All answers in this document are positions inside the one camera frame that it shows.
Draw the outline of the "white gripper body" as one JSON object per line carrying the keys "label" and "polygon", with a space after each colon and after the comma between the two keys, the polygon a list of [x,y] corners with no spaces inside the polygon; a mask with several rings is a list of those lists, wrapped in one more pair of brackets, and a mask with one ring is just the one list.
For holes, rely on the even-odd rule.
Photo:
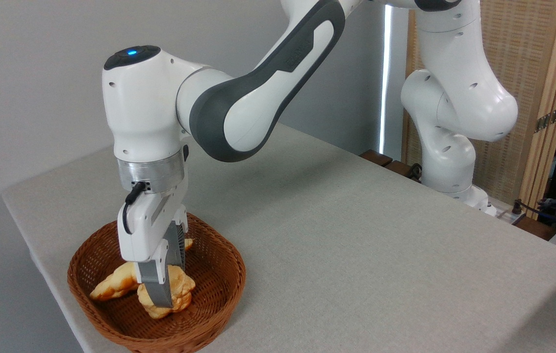
{"label": "white gripper body", "polygon": [[183,225],[188,232],[186,208],[182,201],[188,190],[184,178],[173,189],[151,192],[145,181],[132,181],[126,203],[118,214],[118,239],[121,256],[126,261],[146,262],[151,259],[161,239],[168,239],[171,221]]}

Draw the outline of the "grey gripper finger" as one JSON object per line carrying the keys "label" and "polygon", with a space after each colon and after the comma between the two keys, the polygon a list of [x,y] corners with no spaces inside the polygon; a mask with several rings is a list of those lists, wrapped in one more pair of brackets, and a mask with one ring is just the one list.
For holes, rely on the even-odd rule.
{"label": "grey gripper finger", "polygon": [[161,308],[173,308],[168,274],[169,255],[170,243],[162,240],[150,260],[135,264],[137,281],[145,284],[152,303]]}
{"label": "grey gripper finger", "polygon": [[185,232],[175,221],[168,226],[168,265],[185,270]]}

